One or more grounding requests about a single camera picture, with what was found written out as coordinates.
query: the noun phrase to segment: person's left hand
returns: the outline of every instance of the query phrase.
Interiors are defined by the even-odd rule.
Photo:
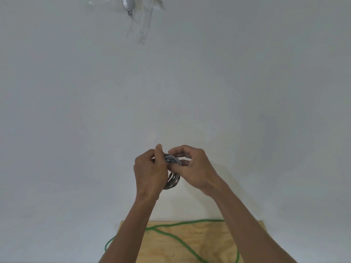
[[[137,182],[137,197],[157,200],[168,180],[167,163],[161,144],[135,159],[134,173]]]

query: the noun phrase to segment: bare skin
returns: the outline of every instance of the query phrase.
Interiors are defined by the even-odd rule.
[[[171,163],[167,166],[161,145],[135,159],[137,196],[134,205],[100,263],[134,263],[137,260],[147,222],[167,182],[167,168],[213,198],[246,263],[296,263],[219,177],[204,150],[183,145],[168,153],[191,160],[182,159],[182,166]]]

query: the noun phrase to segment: green string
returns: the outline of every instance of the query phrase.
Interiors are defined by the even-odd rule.
[[[199,222],[223,222],[224,220],[210,220],[210,219],[203,219],[203,220],[197,220],[197,221],[187,221],[187,222],[178,222],[178,223],[173,223],[173,224],[159,224],[159,225],[154,225],[151,227],[147,227],[145,231],[155,231],[159,234],[163,234],[169,237],[172,237],[173,239],[177,240],[179,243],[181,243],[191,254],[193,254],[200,262],[202,263],[209,263],[207,260],[203,259],[200,257],[186,242],[184,242],[182,239],[180,239],[177,235],[170,234],[168,232],[161,231],[157,229],[158,227],[173,227],[173,226],[178,226],[178,225],[184,225],[184,224],[193,224],[193,223],[199,223]],[[112,237],[107,244],[105,245],[105,251],[107,250],[107,246],[109,243],[112,242],[114,237]],[[240,253],[237,251],[237,258],[235,260],[235,263],[238,263],[240,259]]]

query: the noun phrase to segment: forearm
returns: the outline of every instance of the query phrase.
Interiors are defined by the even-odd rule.
[[[133,263],[137,260],[147,222],[156,200],[135,199],[133,207],[99,263]]]
[[[224,181],[213,190],[211,197],[246,263],[296,263],[260,226]]]

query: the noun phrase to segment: hand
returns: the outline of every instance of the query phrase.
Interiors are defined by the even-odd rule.
[[[213,190],[223,181],[203,149],[183,145],[170,149],[168,153],[177,158],[187,157],[191,159],[191,161],[182,159],[182,166],[169,163],[168,168],[172,172],[179,173],[189,184],[200,189],[204,194],[211,196]]]
[[[168,180],[167,163],[161,144],[135,159],[135,180],[137,197],[150,197],[157,200]]]

